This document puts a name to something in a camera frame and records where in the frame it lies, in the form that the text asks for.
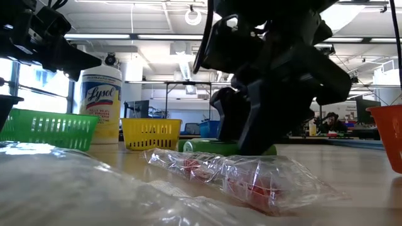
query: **yellow basket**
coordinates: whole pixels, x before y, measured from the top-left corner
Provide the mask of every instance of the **yellow basket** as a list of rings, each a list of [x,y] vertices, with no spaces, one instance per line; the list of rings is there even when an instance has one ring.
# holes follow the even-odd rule
[[[179,119],[121,119],[127,149],[176,149],[182,121]]]

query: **clear plastic wrap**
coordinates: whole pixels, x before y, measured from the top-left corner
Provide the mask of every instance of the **clear plastic wrap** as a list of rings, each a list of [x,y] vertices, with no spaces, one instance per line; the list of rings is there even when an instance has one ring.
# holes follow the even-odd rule
[[[85,153],[46,144],[0,148],[0,172],[0,225],[275,226],[299,221],[171,196]]]
[[[223,157],[152,149],[145,151],[144,157],[149,164],[188,180],[217,186],[224,193],[272,215],[344,198],[306,167],[285,156]]]

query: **wooden table surface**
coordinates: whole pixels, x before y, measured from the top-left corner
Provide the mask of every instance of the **wooden table surface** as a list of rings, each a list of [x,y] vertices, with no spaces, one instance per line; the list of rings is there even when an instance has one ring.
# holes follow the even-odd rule
[[[301,220],[314,226],[402,226],[402,175],[391,169],[384,151],[327,145],[277,144],[276,147],[278,154],[304,164],[315,176],[350,196],[349,200],[303,207],[295,212]],[[190,196],[242,205],[215,188],[146,164],[140,152],[126,150],[123,143],[93,145],[88,153],[145,182],[169,181]]]

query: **person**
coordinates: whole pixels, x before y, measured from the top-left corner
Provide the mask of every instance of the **person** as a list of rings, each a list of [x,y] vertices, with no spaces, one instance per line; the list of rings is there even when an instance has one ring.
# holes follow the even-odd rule
[[[327,116],[325,117],[327,120],[320,126],[320,132],[321,133],[328,133],[329,131],[334,131],[334,132],[346,132],[347,131],[347,126],[343,124],[341,121],[338,120],[338,115],[329,112]]]

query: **green basket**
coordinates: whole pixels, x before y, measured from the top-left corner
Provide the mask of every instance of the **green basket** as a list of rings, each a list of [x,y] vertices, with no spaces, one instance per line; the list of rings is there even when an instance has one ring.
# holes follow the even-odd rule
[[[0,141],[46,143],[88,151],[97,116],[12,109],[0,132]]]

